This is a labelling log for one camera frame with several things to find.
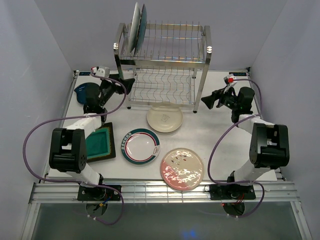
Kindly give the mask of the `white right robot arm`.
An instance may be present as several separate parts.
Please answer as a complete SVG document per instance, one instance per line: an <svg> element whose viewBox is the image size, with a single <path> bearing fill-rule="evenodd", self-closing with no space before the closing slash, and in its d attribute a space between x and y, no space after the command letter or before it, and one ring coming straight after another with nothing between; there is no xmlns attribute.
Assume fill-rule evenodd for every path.
<svg viewBox="0 0 320 240"><path fill-rule="evenodd" d="M254 200L254 182L263 174L289 163L288 127L255 115L251 110L254 97L255 91L250 87L244 86L235 92L233 87L226 86L201 98L209 109L222 106L231 109L233 127L251 135L248 160L233 171L226 182L209 185L211 200Z"/></svg>

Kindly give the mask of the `stainless steel dish rack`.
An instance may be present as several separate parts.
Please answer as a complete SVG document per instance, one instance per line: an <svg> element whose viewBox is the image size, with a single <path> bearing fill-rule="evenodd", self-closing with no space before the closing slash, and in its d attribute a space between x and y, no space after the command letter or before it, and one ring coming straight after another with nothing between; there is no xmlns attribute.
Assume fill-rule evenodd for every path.
<svg viewBox="0 0 320 240"><path fill-rule="evenodd" d="M125 104L158 104L198 112L212 59L212 34L199 23L147 23L141 49L129 52L131 25L120 23L113 43L122 78L135 79Z"/></svg>

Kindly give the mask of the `left blue table label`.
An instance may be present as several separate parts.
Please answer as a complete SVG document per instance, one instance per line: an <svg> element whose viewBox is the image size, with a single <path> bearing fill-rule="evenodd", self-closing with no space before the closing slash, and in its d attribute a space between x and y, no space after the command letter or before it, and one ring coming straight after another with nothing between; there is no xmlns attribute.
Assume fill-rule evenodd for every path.
<svg viewBox="0 0 320 240"><path fill-rule="evenodd" d="M90 72L79 72L79 74L78 74L79 76L90 76L91 75L91 73Z"/></svg>

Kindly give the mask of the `dark blue irregular dish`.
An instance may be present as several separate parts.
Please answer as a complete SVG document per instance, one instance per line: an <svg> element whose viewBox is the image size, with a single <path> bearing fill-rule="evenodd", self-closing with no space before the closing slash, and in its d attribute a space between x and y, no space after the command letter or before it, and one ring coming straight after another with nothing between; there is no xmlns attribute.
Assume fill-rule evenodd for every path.
<svg viewBox="0 0 320 240"><path fill-rule="evenodd" d="M80 84L73 90L76 93L76 100L79 104L86 104L86 89L89 87L99 89L100 86L94 82L85 82Z"/></svg>

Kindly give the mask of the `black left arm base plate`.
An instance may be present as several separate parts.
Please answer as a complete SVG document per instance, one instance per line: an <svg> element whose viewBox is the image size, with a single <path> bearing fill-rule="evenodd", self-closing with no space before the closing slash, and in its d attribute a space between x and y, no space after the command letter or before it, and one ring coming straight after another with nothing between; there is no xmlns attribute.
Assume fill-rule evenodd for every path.
<svg viewBox="0 0 320 240"><path fill-rule="evenodd" d="M119 201L120 195L117 191L122 191L121 185L108 185L108 187L113 188L101 188L101 187L84 187L79 186L77 200L78 201L105 201L109 199L110 201Z"/></svg>

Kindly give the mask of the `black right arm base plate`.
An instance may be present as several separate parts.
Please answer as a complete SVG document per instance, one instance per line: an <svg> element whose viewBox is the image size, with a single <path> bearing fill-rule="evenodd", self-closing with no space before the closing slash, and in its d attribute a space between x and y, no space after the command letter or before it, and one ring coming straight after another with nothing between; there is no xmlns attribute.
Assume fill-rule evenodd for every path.
<svg viewBox="0 0 320 240"><path fill-rule="evenodd" d="M252 185L239 184L221 185L210 184L209 190L211 200L255 200L256 194Z"/></svg>

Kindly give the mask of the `cream and pink branch plate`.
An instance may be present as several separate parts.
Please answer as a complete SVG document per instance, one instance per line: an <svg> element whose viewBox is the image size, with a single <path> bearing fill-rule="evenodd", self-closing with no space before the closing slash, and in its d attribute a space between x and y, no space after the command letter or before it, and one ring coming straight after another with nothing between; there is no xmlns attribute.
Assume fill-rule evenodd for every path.
<svg viewBox="0 0 320 240"><path fill-rule="evenodd" d="M180 192L191 191L203 180L204 164L193 150L176 148L163 157L160 174L172 189Z"/></svg>

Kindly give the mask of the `square black teal plate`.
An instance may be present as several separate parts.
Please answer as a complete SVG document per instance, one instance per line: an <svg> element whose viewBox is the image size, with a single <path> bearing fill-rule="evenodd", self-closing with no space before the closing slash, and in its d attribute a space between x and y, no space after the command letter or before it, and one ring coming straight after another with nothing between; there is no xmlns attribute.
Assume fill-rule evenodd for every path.
<svg viewBox="0 0 320 240"><path fill-rule="evenodd" d="M98 162L116 157L113 124L105 123L86 139L87 162Z"/></svg>

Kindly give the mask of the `dark teal blossom plate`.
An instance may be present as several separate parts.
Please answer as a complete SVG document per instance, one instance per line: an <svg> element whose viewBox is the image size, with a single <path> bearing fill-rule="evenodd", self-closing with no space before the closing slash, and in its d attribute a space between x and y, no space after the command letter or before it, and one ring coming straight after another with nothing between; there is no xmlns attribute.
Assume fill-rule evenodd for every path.
<svg viewBox="0 0 320 240"><path fill-rule="evenodd" d="M140 18L140 25L138 29L137 43L134 49L134 56L137 56L139 51L141 50L145 38L145 33L147 29L147 8L146 5L143 4Z"/></svg>

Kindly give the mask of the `cream bear plate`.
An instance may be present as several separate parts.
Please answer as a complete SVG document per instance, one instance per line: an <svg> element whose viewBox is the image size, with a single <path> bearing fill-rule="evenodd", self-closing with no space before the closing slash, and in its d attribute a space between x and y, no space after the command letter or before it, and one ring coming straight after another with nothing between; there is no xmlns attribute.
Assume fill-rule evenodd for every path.
<svg viewBox="0 0 320 240"><path fill-rule="evenodd" d="M149 126L160 133L171 133L179 129L183 123L182 110L169 102L156 103L146 114Z"/></svg>

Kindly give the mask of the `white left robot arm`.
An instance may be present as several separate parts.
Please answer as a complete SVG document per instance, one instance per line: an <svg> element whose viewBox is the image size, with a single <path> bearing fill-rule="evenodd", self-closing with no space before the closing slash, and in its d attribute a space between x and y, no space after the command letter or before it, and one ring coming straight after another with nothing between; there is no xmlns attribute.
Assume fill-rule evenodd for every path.
<svg viewBox="0 0 320 240"><path fill-rule="evenodd" d="M100 200L106 195L106 187L101 184L103 176L87 163L86 139L105 124L107 101L113 94L128 95L135 79L122 79L114 74L106 77L104 73L93 73L92 76L99 78L101 83L90 83L84 89L83 118L65 128L55 128L52 131L49 166L67 173L79 185L89 188L88 193L95 200Z"/></svg>

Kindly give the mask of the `white green red rimmed plate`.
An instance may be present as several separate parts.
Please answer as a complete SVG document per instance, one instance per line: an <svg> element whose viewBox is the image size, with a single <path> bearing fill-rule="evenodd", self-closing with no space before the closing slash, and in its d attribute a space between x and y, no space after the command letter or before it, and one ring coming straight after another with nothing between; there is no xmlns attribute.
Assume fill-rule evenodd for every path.
<svg viewBox="0 0 320 240"><path fill-rule="evenodd" d="M122 139L120 150L122 156L130 163L144 165L152 162L160 153L158 136L149 129L136 128Z"/></svg>

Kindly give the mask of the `red and teal plate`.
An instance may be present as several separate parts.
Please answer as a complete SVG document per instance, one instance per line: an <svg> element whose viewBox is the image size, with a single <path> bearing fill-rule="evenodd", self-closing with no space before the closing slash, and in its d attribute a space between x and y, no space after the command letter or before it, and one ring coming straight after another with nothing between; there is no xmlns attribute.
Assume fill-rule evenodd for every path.
<svg viewBox="0 0 320 240"><path fill-rule="evenodd" d="M131 54L131 52L134 50L134 48L137 44L140 18L141 18L141 10L140 10L139 3L136 2L135 6L134 6L134 12L133 12L130 34L129 34L129 39L128 39L128 53L129 54Z"/></svg>

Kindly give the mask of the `aluminium front rail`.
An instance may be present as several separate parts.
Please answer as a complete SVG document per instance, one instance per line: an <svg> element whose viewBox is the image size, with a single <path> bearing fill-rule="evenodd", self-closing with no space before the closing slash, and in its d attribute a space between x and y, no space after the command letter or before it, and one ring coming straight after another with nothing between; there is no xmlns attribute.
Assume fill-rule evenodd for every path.
<svg viewBox="0 0 320 240"><path fill-rule="evenodd" d="M121 186L121 194L126 204L170 204L170 203L209 203L209 182L204 181L191 191L177 191L163 181L112 181ZM256 199L245 203L258 202L264 194L264 202L298 202L300 196L292 181L264 181L261 187L254 186ZM94 203L93 200L78 200L85 193L77 183L36 183L29 198L31 204Z"/></svg>

